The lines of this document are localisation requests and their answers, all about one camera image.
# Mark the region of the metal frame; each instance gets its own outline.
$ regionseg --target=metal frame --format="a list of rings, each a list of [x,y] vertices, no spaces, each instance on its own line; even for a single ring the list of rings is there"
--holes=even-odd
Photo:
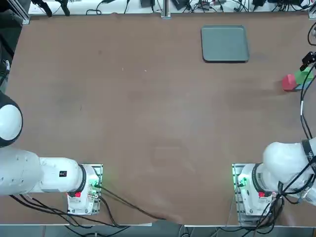
[[[171,15],[169,12],[169,0],[163,0],[161,18],[162,19],[170,19],[171,18]]]
[[[103,164],[89,164],[95,170],[95,173],[99,176],[99,185],[102,186],[102,179],[103,179]],[[100,212],[100,199],[96,199],[93,204],[92,214],[99,214]]]
[[[30,23],[30,16],[28,15],[24,7],[19,3],[19,1],[18,0],[7,0],[7,1],[11,5],[11,7],[14,9],[14,11],[18,14],[18,16],[22,18],[23,20],[22,24],[28,25]]]
[[[240,226],[256,226],[260,216],[249,216],[245,214],[245,208],[243,205],[243,200],[240,195],[240,189],[237,186],[238,176],[241,174],[242,169],[247,163],[233,163],[232,172],[233,172],[233,181],[234,181],[234,190],[235,190],[235,200],[236,200],[236,209],[237,216]]]

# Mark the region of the black cable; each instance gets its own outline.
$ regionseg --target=black cable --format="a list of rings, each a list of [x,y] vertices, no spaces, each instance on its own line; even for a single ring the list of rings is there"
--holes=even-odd
[[[129,1],[130,1],[130,0],[127,0],[127,1],[126,1],[126,8],[125,8],[125,10],[124,10],[124,14],[125,14],[126,11],[127,11],[127,7],[128,7],[128,4],[129,4]]]
[[[97,5],[97,8],[96,8],[96,9],[88,9],[88,10],[85,12],[85,15],[88,15],[88,12],[90,12],[90,11],[95,11],[95,13],[96,13],[97,15],[102,15],[102,12],[101,12],[98,8],[99,8],[99,6],[100,6],[101,4],[103,4],[103,3],[106,3],[106,2],[105,2],[105,1],[99,2],[99,4]]]
[[[284,195],[286,196],[286,195],[293,195],[293,194],[298,194],[298,193],[300,193],[300,192],[303,191],[305,188],[307,188],[308,185],[310,185],[311,182],[314,183],[315,178],[316,178],[316,175],[313,175],[313,174],[312,174],[312,175],[310,176],[310,178],[308,179],[308,181],[306,182],[306,184],[305,184],[303,187],[301,187],[300,189],[298,189],[298,190],[296,190],[296,191],[293,191],[293,192],[284,193]]]
[[[42,202],[40,202],[40,201],[37,200],[36,198],[32,198],[32,200],[34,200],[34,201],[36,201],[37,203],[39,203],[39,205],[36,204],[36,203],[33,203],[33,202],[29,201],[29,200],[27,200],[27,198],[25,198],[23,195],[20,195],[20,197],[21,197],[25,202],[27,202],[27,203],[30,204],[30,205],[42,207],[42,208],[51,210],[51,211],[53,211],[53,212],[55,212],[55,213],[57,213],[56,211],[61,211],[61,210],[59,210],[59,209],[51,208],[51,207],[49,207],[49,206],[46,206],[45,204],[43,204]],[[77,225],[74,225],[74,224],[71,223],[69,220],[67,220],[67,218],[63,217],[62,215],[58,215],[58,216],[60,216],[61,218],[63,218],[66,222],[68,222],[70,225],[72,225],[72,226],[74,226],[74,227],[82,227],[82,228],[85,228],[85,229],[90,229],[90,228],[92,228],[92,226],[83,226],[83,225],[80,225],[80,224],[74,219],[74,217],[72,217],[72,216],[70,216],[70,218],[71,218]]]
[[[209,8],[213,9],[215,12],[217,12],[217,10],[215,8],[213,8],[212,6],[209,6]]]
[[[87,233],[87,234],[82,235],[82,234],[79,234],[78,232],[74,231],[73,229],[69,228],[68,226],[65,226],[65,227],[68,230],[70,230],[71,232],[73,232],[73,233],[75,233],[75,234],[77,234],[77,235],[79,235],[81,237],[94,236],[96,234],[96,233]],[[116,234],[118,234],[118,233],[120,233],[122,231],[125,231],[128,228],[130,228],[130,226],[126,226],[124,229],[116,231],[116,232],[114,232],[113,234],[110,234],[110,235],[102,235],[102,234],[97,233],[97,236],[100,236],[100,237],[111,237],[111,236],[114,236],[114,235],[116,235]]]
[[[61,8],[61,5],[59,6],[59,8],[52,15],[54,15],[60,8]]]
[[[70,230],[71,232],[75,233],[76,235],[78,236],[81,236],[81,237],[85,237],[84,235],[82,234],[79,234],[77,231],[74,231],[73,229],[69,228],[68,226],[65,226],[68,230]]]
[[[237,232],[237,231],[243,230],[243,228],[239,228],[239,229],[236,229],[236,230],[229,231],[229,230],[223,229],[222,227],[220,227],[219,229],[221,229],[222,231],[225,231],[225,232]]]
[[[120,229],[125,228],[126,226],[120,226],[119,224],[116,223],[116,221],[114,220],[113,215],[112,215],[112,213],[111,213],[110,207],[109,207],[108,203],[105,201],[105,199],[104,199],[103,197],[101,197],[101,196],[100,196],[99,198],[100,198],[100,200],[104,203],[104,205],[105,205],[105,207],[106,207],[106,209],[107,209],[107,211],[108,211],[109,217],[110,217],[110,219],[111,219],[113,225],[114,225],[115,227],[117,227],[117,228],[120,228]]]
[[[308,76],[311,74],[312,70],[315,68],[316,66],[316,63],[314,63],[312,65],[312,67],[310,68],[310,70],[308,71],[308,73],[306,74],[305,76],[305,79],[303,81],[303,84],[302,84],[302,89],[301,89],[301,94],[300,94],[300,105],[301,105],[301,114],[300,114],[300,120],[301,120],[301,124],[302,124],[302,128],[303,128],[303,131],[305,133],[305,136],[307,139],[312,139],[313,136],[312,136],[312,133],[311,133],[311,130],[307,124],[307,121],[305,119],[305,116],[304,116],[304,110],[303,110],[303,103],[304,103],[304,98],[305,98],[305,95],[306,95],[306,92],[307,90],[310,88],[311,84],[313,83],[313,81],[315,80],[315,77],[313,77],[313,79],[310,81],[310,83],[307,85],[307,87],[305,88],[305,84],[306,84],[306,81],[308,79]]]
[[[299,201],[291,201],[290,199],[288,199],[287,196],[284,196],[284,197],[290,204],[293,204],[293,205],[299,204]]]
[[[108,189],[106,189],[106,188],[104,188],[104,187],[102,187],[102,186],[95,185],[95,187],[96,187],[96,188],[101,188],[101,189],[107,191],[108,193],[110,193],[111,195],[115,196],[115,197],[118,198],[119,200],[121,200],[121,201],[125,202],[126,204],[130,205],[130,207],[132,207],[132,208],[134,208],[134,209],[140,211],[141,213],[143,213],[143,214],[145,214],[145,215],[147,215],[147,216],[149,216],[149,217],[151,217],[151,218],[154,218],[154,219],[157,219],[157,220],[166,220],[165,218],[161,218],[161,217],[158,217],[158,216],[154,216],[154,215],[152,215],[152,214],[150,214],[150,213],[144,211],[143,209],[140,209],[140,208],[137,207],[136,205],[131,204],[130,202],[126,201],[125,199],[119,197],[119,196],[116,195],[115,193],[111,192],[110,190],[108,190]]]
[[[158,6],[159,6],[159,8],[160,8],[160,11],[162,11],[162,8],[161,8],[161,6],[160,6],[159,0],[157,0],[157,2],[158,2]]]
[[[276,9],[277,7],[278,7],[278,3],[276,4],[275,8],[273,8],[273,10],[272,10],[271,12],[275,11],[275,9]]]
[[[230,1],[233,1],[233,2],[236,2],[236,3],[240,4],[240,5],[242,5],[242,8],[245,9],[245,11],[248,11],[247,8],[245,7],[245,5],[242,4],[241,2],[238,2],[238,1],[235,1],[235,0],[230,0]]]
[[[311,26],[310,30],[307,33],[307,41],[311,46],[316,46],[316,44],[312,43],[310,40],[310,33],[311,33],[312,29],[314,28],[314,26],[316,26],[316,22]]]
[[[29,204],[31,204],[31,205],[39,206],[39,207],[42,207],[42,208],[45,208],[45,209],[50,209],[50,210],[52,210],[54,213],[57,213],[57,211],[63,212],[63,211],[61,211],[61,210],[59,210],[59,209],[48,207],[47,205],[43,204],[42,202],[40,202],[40,201],[37,200],[36,198],[32,198],[32,200],[38,202],[39,205],[36,204],[36,203],[33,203],[33,202],[31,202],[31,201],[28,201],[23,195],[20,195],[20,197],[21,197],[24,201],[26,201],[27,203],[29,203]],[[71,223],[69,220],[67,220],[67,219],[66,219],[65,217],[63,217],[62,215],[59,215],[59,214],[58,214],[58,216],[62,217],[62,218],[63,218],[64,220],[66,220],[70,225],[75,226],[73,223]],[[82,227],[82,228],[85,228],[85,229],[90,229],[90,228],[92,228],[92,226],[86,227],[86,226],[80,225],[72,216],[70,216],[70,218],[72,218],[73,221],[76,222],[77,226],[75,226],[75,227]],[[79,235],[79,236],[82,236],[82,237],[86,237],[86,236],[90,236],[90,235],[95,235],[95,233],[87,233],[87,234],[85,234],[85,235],[81,235],[81,234],[79,234],[78,232],[76,232],[76,231],[72,230],[71,228],[69,228],[68,226],[65,226],[65,227],[66,227],[67,229],[69,229],[70,231],[72,231],[73,233],[75,233],[75,234],[77,234],[77,235]],[[120,233],[120,232],[126,230],[127,228],[129,228],[129,226],[125,226],[125,227],[121,228],[122,230],[119,230],[119,231],[117,231],[117,232],[115,232],[115,233],[113,233],[113,234],[110,234],[110,235],[98,234],[98,236],[101,236],[101,237],[114,236],[114,235],[116,235],[116,234],[118,234],[118,233]]]
[[[100,224],[103,224],[103,225],[106,225],[106,226],[115,227],[115,226],[113,226],[111,224],[108,224],[108,223],[105,223],[105,222],[102,222],[102,221],[98,221],[98,220],[93,220],[93,219],[90,219],[90,218],[87,218],[87,217],[84,217],[84,216],[80,216],[80,215],[74,215],[74,214],[71,214],[71,213],[63,212],[63,211],[60,211],[60,212],[56,213],[56,212],[52,212],[52,211],[43,210],[43,209],[40,209],[40,208],[31,206],[31,205],[28,205],[28,204],[24,203],[23,201],[21,201],[20,199],[18,199],[17,197],[13,196],[13,195],[10,195],[10,197],[13,198],[15,201],[17,201],[18,203],[22,204],[23,206],[26,206],[26,207],[28,207],[30,209],[33,209],[33,210],[41,211],[41,212],[44,212],[44,213],[47,213],[47,214],[52,214],[52,215],[74,216],[74,217],[81,218],[81,219],[88,220],[88,221],[92,221],[92,222],[95,222],[95,223],[100,223]]]

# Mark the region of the green block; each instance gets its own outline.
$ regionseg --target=green block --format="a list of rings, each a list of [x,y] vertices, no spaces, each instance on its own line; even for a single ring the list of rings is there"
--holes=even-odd
[[[294,76],[295,76],[295,81],[297,84],[303,84],[304,80],[305,80],[305,77],[307,76],[308,72],[310,71],[311,68],[306,68],[304,71],[296,71],[294,73]],[[308,81],[311,81],[313,79],[314,75],[313,75],[313,72],[311,72],[308,77],[307,77],[307,80],[306,82]]]

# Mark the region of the red block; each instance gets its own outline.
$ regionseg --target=red block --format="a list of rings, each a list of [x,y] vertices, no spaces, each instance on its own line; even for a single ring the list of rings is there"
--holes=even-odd
[[[297,86],[294,74],[288,74],[282,80],[282,88],[285,91],[293,91]]]

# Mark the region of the wire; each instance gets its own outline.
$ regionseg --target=wire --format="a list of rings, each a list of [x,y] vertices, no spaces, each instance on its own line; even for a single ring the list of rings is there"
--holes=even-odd
[[[48,207],[48,206],[46,206],[45,204],[43,204],[42,202],[40,202],[39,200],[37,200],[36,198],[33,198],[33,197],[31,197],[31,196],[29,196],[29,197],[30,197],[32,200],[34,200],[34,201],[36,201],[37,203],[39,203],[39,205],[36,204],[36,203],[33,203],[33,202],[29,201],[29,200],[27,200],[23,195],[20,195],[20,197],[21,197],[25,202],[27,202],[28,204],[31,204],[31,205],[33,205],[33,206],[38,206],[38,207],[42,207],[42,208],[44,208],[44,209],[49,209],[49,210],[51,210],[51,211],[53,211],[53,212],[55,212],[55,213],[56,213],[56,211],[61,211],[61,210],[56,209],[56,208]],[[70,225],[74,226],[74,227],[82,227],[82,228],[85,228],[85,229],[90,229],[90,228],[92,228],[92,226],[87,227],[87,226],[80,225],[72,216],[70,216],[70,218],[71,218],[77,225],[74,225],[74,224],[71,223],[69,220],[67,220],[67,218],[63,217],[62,215],[59,215],[59,216],[60,216],[61,218],[63,218],[66,222],[68,222]]]
[[[126,229],[130,228],[130,226],[126,226],[124,229],[121,229],[119,231],[116,231],[114,232],[113,234],[110,234],[110,235],[102,235],[102,234],[99,234],[99,233],[87,233],[87,234],[79,234],[78,232],[74,231],[73,229],[69,228],[68,226],[65,226],[68,230],[70,230],[71,232],[77,234],[78,236],[81,236],[81,237],[87,237],[87,236],[95,236],[97,234],[97,236],[100,236],[100,237],[111,237],[111,236],[114,236],[122,231],[125,231]]]
[[[242,6],[242,8],[245,9],[245,11],[248,11],[247,8],[245,7],[245,5],[242,4],[241,2],[238,2],[238,1],[235,1],[235,0],[230,0],[230,1],[233,1],[233,2],[236,2],[236,3],[240,4]]]
[[[39,205],[36,204],[36,203],[33,203],[33,202],[31,202],[31,201],[28,201],[23,195],[20,195],[20,197],[21,197],[24,201],[26,201],[27,203],[32,204],[32,205],[34,205],[34,206],[39,206],[39,207],[42,207],[42,208],[45,208],[45,209],[52,210],[54,213],[57,213],[57,211],[60,211],[59,209],[48,207],[47,205],[43,204],[42,202],[40,202],[40,201],[37,200],[36,198],[30,197],[32,200],[38,202]],[[67,219],[66,219],[65,217],[63,217],[62,215],[59,215],[59,216],[62,217],[64,220],[66,220],[70,225],[75,226],[74,224],[72,224],[71,222],[69,222],[69,220],[67,220]],[[92,228],[92,226],[90,226],[90,227],[82,226],[82,225],[80,225],[72,216],[70,216],[70,217],[73,219],[73,221],[75,221],[75,222],[78,224],[78,225],[75,226],[75,227],[80,226],[80,227],[85,228],[85,229],[90,229],[90,228]],[[77,234],[77,235],[79,235],[79,236],[81,236],[81,237],[86,237],[86,236],[90,236],[90,235],[95,235],[95,233],[87,233],[87,234],[81,235],[81,234],[79,234],[78,232],[76,232],[76,231],[72,230],[71,228],[69,228],[68,226],[65,226],[65,227],[66,227],[67,229],[69,229],[70,231],[72,231],[73,233],[75,233],[75,234]],[[116,234],[118,234],[118,233],[120,233],[120,232],[126,230],[126,229],[129,228],[129,227],[130,227],[130,226],[125,226],[125,227],[122,228],[122,230],[119,230],[119,231],[117,231],[117,232],[115,232],[115,233],[113,233],[113,234],[110,234],[110,235],[102,235],[102,234],[98,234],[98,235],[101,236],[101,237],[114,236],[114,235],[116,235]]]
[[[141,213],[143,213],[143,214],[145,214],[145,215],[147,215],[147,216],[149,216],[149,217],[151,217],[151,218],[154,218],[154,219],[157,219],[157,220],[166,220],[165,218],[158,217],[158,216],[154,216],[154,215],[152,215],[152,214],[150,214],[150,213],[144,211],[143,209],[140,209],[138,206],[131,204],[130,202],[126,201],[125,199],[119,197],[118,195],[116,195],[116,194],[113,193],[112,191],[110,191],[110,190],[108,190],[108,189],[106,189],[106,188],[104,188],[104,187],[102,187],[102,186],[100,186],[100,185],[95,185],[95,187],[96,187],[96,188],[101,188],[101,189],[107,191],[108,193],[110,193],[111,195],[115,196],[115,197],[118,198],[119,200],[125,202],[125,203],[126,203],[127,205],[129,205],[130,207],[132,207],[132,208],[134,208],[134,209],[140,211]]]
[[[125,8],[125,10],[124,10],[124,14],[125,14],[126,11],[127,11],[127,7],[128,7],[128,4],[129,4],[129,1],[130,1],[130,0],[127,0],[127,1],[126,1],[126,8]]]
[[[96,13],[97,15],[102,15],[102,12],[101,12],[98,8],[99,8],[99,6],[100,6],[101,4],[103,4],[103,3],[106,3],[106,2],[105,2],[105,1],[99,2],[99,4],[97,5],[97,8],[96,8],[96,9],[88,9],[88,10],[85,12],[85,15],[88,15],[88,12],[90,12],[90,11],[95,11],[95,13]]]
[[[243,228],[239,228],[239,229],[236,229],[236,230],[231,230],[231,231],[229,231],[229,230],[223,229],[222,227],[220,227],[219,229],[221,229],[222,231],[225,231],[225,232],[237,232],[237,231],[243,230]]]
[[[311,31],[312,31],[312,29],[314,28],[314,26],[316,26],[316,22],[311,26],[310,30],[309,30],[308,33],[307,33],[307,41],[308,41],[308,43],[309,43],[311,46],[316,46],[316,44],[312,43],[311,40],[310,40],[310,34],[311,34]]]
[[[81,237],[85,237],[84,235],[82,234],[79,234],[77,231],[74,231],[73,229],[69,228],[68,226],[65,226],[68,230],[70,230],[71,232],[75,233],[76,235],[78,236],[81,236]]]
[[[190,2],[188,2],[188,3],[186,4],[186,8],[184,8],[184,10],[183,10],[182,13],[184,13],[186,10],[189,10],[189,11],[191,10],[191,11],[192,11],[192,7],[191,7],[192,1],[193,1],[193,0],[191,0]]]
[[[59,8],[52,15],[54,15],[60,8],[61,8],[61,5],[59,6]]]
[[[52,211],[43,210],[43,209],[40,209],[40,208],[31,206],[31,205],[28,205],[28,204],[24,203],[23,201],[21,201],[20,199],[18,199],[17,197],[13,196],[13,195],[10,195],[10,197],[13,198],[15,201],[17,201],[18,203],[22,204],[23,206],[28,207],[28,208],[33,209],[33,210],[41,211],[41,212],[52,214],[52,215],[74,216],[74,217],[81,218],[81,219],[84,219],[84,220],[100,223],[100,224],[103,224],[103,225],[106,225],[106,226],[115,227],[115,226],[113,226],[111,224],[108,224],[108,223],[105,223],[105,222],[102,222],[102,221],[93,220],[93,219],[90,219],[90,218],[87,218],[87,217],[84,217],[84,216],[80,216],[80,215],[66,213],[66,212],[63,212],[63,211],[60,211],[60,210],[58,210],[59,212],[57,212],[57,213],[56,212],[52,212]]]
[[[112,221],[112,223],[113,223],[113,225],[115,226],[115,227],[117,227],[117,228],[125,228],[126,226],[120,226],[120,225],[118,225],[117,223],[116,223],[116,221],[114,220],[114,218],[113,218],[113,215],[112,215],[112,213],[111,213],[111,210],[110,210],[110,207],[109,207],[109,205],[108,205],[108,203],[105,201],[105,199],[103,198],[103,197],[99,197],[100,198],[100,200],[104,203],[104,205],[105,205],[105,207],[106,207],[106,209],[107,209],[107,211],[108,211],[108,214],[109,214],[109,216],[110,216],[110,219],[111,219],[111,221]]]
[[[287,196],[284,196],[284,197],[290,204],[293,204],[293,205],[299,204],[299,201],[291,201],[290,199],[288,199]]]
[[[277,3],[276,6],[275,6],[275,8],[273,8],[273,10],[272,10],[271,12],[275,11],[275,9],[276,9],[278,6],[279,6],[279,4]]]
[[[161,5],[160,5],[160,3],[159,3],[158,0],[157,0],[157,2],[158,2],[158,6],[159,6],[159,8],[160,8],[160,11],[162,11]]]
[[[302,125],[302,128],[303,128],[303,131],[304,131],[305,136],[306,136],[307,139],[312,139],[313,136],[312,136],[311,130],[310,130],[310,128],[309,128],[309,126],[307,124],[307,121],[305,119],[305,116],[304,116],[303,104],[304,104],[304,98],[305,98],[306,92],[310,88],[310,86],[313,83],[313,81],[315,80],[315,77],[313,77],[313,79],[307,85],[306,89],[304,89],[304,88],[305,88],[305,84],[306,84],[306,81],[308,79],[308,76],[311,74],[311,72],[312,72],[312,70],[314,69],[315,66],[316,66],[316,63],[313,64],[313,66],[310,68],[310,70],[306,74],[305,79],[304,79],[303,84],[302,84],[301,95],[300,95],[300,104],[301,104],[300,120],[301,120],[301,125]]]

